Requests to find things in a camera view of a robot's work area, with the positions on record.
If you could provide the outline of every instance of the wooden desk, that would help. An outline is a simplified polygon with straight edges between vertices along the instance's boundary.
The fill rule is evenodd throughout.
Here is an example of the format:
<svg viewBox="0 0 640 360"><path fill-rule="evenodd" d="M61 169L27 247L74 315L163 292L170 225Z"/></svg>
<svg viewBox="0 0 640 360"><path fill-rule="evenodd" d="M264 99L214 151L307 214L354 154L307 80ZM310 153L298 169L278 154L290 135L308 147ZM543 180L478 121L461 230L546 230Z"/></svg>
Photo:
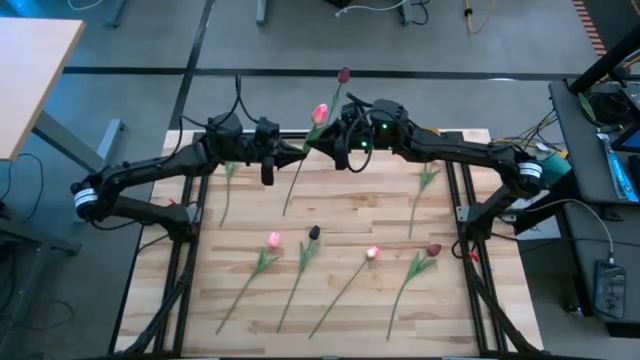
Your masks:
<svg viewBox="0 0 640 360"><path fill-rule="evenodd" d="M188 142L191 135L185 135ZM176 138L176 132L168 134L165 154L173 149ZM486 142L489 133L467 130L465 138ZM363 160L362 154L354 153L352 158L354 164ZM444 171L420 198L413 238L407 238L421 168L421 164L378 151L363 173L338 172L330 158L312 151L302 166L287 215L282 217L296 166L276 172L273 187L260 183L259 166L243 166L232 179L223 229L218 222L225 203L225 177L219 168L209 185L183 355L477 355L462 263L450 252L457 234ZM472 168L472 174L478 200L486 199L501 184L492 170ZM182 178L157 182L152 201L168 204L170 198L179 199L182 186ZM322 245L300 281L282 332L276 334L297 274L298 243L306 240L314 224L322 228ZM495 230L508 234L499 223ZM254 280L225 328L214 335L271 231L282 234L282 258ZM163 233L159 227L148 228L142 244ZM387 342L391 307L410 260L417 250L433 243L444 247L437 264L409 283ZM372 245L381 249L379 258L352 283L314 338L307 340ZM487 247L500 304L527 339L542 348L517 244L494 238ZM164 241L138 256L116 349L130 345L158 309L170 249L170 241ZM488 311L483 310L490 338ZM173 340L173 326L170 321L167 347Z"/></svg>
<svg viewBox="0 0 640 360"><path fill-rule="evenodd" d="M80 20L0 18L0 160L14 161L33 131L86 170L102 168L120 120L95 151L42 110L83 30Z"/></svg>

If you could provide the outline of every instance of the butcher block tabletop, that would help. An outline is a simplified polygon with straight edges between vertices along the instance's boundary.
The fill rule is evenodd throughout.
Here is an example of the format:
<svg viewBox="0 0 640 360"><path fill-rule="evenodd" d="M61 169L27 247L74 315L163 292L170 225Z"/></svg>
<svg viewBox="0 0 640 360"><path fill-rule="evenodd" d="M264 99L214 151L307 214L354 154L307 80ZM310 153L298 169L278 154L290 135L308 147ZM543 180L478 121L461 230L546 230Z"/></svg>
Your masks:
<svg viewBox="0 0 640 360"><path fill-rule="evenodd" d="M490 140L486 129L457 131L462 131L467 141ZM173 150L177 135L177 131L167 134L165 154ZM185 131L182 143L189 143L192 137L193 132ZM351 159L359 167L364 154L354 152ZM182 355L477 355L462 262L451 254L457 232L447 175L444 163L432 165L443 171L417 202L411 239L409 219L423 165L407 163L389 151L374 152L366 170L354 174L335 171L332 159L312 150L302 165L284 217L282 209L297 164L275 172L275 185L271 187L262 185L259 165L240 164L231 178L229 211L222 228L219 222L227 195L224 166L219 166L208 186ZM493 170L472 167L471 171L479 201L500 187L500 178ZM461 197L466 199L462 176L458 179ZM196 179L193 199L197 184ZM183 185L182 177L156 182L152 202L168 205L171 199L178 201ZM313 225L321 228L321 243L277 333L298 273L299 243L308 243ZM273 231L281 234L282 244L273 252L280 259L257 275L216 335ZM494 231L513 236L512 230L499 222ZM159 226L147 227L141 246L163 234ZM418 251L424 254L431 244L441 244L442 251L434 265L407 285L387 341L392 306L411 260ZM372 246L380 249L378 257L359 273L309 340L310 332ZM487 247L500 305L527 340L541 349L517 244L494 237L487 241ZM171 241L165 239L138 255L116 350L131 345L158 310L170 253ZM483 318L489 345L495 349L486 307ZM175 316L169 321L166 348L172 344L174 325Z"/></svg>

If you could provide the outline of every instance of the tulip bud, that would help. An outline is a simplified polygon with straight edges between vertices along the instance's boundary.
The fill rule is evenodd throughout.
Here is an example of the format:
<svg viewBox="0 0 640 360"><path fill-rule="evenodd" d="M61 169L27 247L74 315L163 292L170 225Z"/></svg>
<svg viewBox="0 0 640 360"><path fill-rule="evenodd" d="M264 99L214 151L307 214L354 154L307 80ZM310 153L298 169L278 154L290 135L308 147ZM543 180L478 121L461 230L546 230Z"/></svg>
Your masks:
<svg viewBox="0 0 640 360"><path fill-rule="evenodd" d="M340 84L346 84L347 82L349 82L350 78L351 70L349 70L349 68L347 67L342 68L342 70L340 70L340 72L338 73L338 82Z"/></svg>
<svg viewBox="0 0 640 360"><path fill-rule="evenodd" d="M327 104L320 104L313 109L313 113L311 113L311 122L315 126L321 126L327 122L329 118L329 107Z"/></svg>

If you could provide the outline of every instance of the floor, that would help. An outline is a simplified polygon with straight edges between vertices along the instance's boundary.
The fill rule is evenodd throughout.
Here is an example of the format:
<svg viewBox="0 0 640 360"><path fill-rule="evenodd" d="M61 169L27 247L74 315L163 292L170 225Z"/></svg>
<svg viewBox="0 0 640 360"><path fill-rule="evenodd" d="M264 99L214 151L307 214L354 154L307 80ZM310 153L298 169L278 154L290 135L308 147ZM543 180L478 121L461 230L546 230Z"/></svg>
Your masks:
<svg viewBox="0 0 640 360"><path fill-rule="evenodd" d="M423 125L488 128L494 137L502 137L519 133L551 109L549 80L579 74L597 60L571 0L498 1L489 25L477 36L466 33L462 0L432 0L427 5L428 25L406 28L393 12L354 10L336 19L335 9L320 0L270 0L264 27L255 25L253 0L131 0L116 30L105 24L113 5L109 0L82 12L69 9L63 0L5 1L20 5L24 16L87 22L69 64L70 71L83 74L63 75L46 110L93 146L109 120L121 118L127 129L116 161L159 154L172 114L184 112L204 120L227 111L234 93L229 74L234 69L257 69L255 76L243 78L243 98L253 113L268 116L282 128L308 128L310 110L329 101L335 80L317 72L277 77L264 69L348 66L389 71L382 74L389 78L354 77L347 88L359 97L400 101ZM367 1L379 7L389 3ZM473 4L480 23L490 2ZM416 17L423 16L418 7L414 10ZM0 5L0 12L11 10ZM198 53L192 45L202 19L208 27ZM205 71L192 76L196 66ZM141 68L146 67L165 68L173 75L145 74ZM185 76L184 71L174 71L184 68ZM393 73L408 70L420 79ZM129 75L113 74L125 71ZM90 74L95 72L109 74ZM545 131L548 140L561 140L557 128ZM100 232L73 220L68 188L85 175L82 169L33 136L25 152L42 159L46 174L33 226L83 247L76 258L52 259L27 319L32 324L56 322L66 314L55 301L64 300L74 308L73 321L45 332L11 331L12 352L21 358L44 353L45 359L55 360L102 355L111 345L140 227ZM0 165L0 174L6 174L8 164ZM33 206L36 176L29 159L14 167L6 202L16 213L26 214ZM6 177L0 177L4 188ZM148 199L150 192L146 185L127 194ZM547 259L544 252L525 257L545 348L561 355L630 359L638 340L610 339L600 324L562 312L560 304L571 295L564 293L571 288L565 281L571 269L552 272L541 265Z"/></svg>

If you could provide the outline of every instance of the yellow cable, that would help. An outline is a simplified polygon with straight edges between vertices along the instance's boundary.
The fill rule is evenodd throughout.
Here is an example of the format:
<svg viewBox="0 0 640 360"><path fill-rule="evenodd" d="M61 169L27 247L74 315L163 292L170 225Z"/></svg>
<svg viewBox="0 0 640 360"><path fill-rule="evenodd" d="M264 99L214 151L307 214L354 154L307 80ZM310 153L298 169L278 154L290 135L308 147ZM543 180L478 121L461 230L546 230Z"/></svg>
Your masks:
<svg viewBox="0 0 640 360"><path fill-rule="evenodd" d="M467 4L467 9L471 9L471 0L464 0L464 1ZM482 26L480 26L478 30L473 30L473 25L471 24L471 14L469 14L467 16L467 29L469 30L469 33L472 35L480 34L482 29L484 29L484 27L487 26L487 23L489 22L489 19L491 19L491 16L493 16L493 12L495 10L496 10L496 0L493 0L491 3L491 10L489 11L489 15L487 15L487 18L484 20L484 23L482 24Z"/></svg>

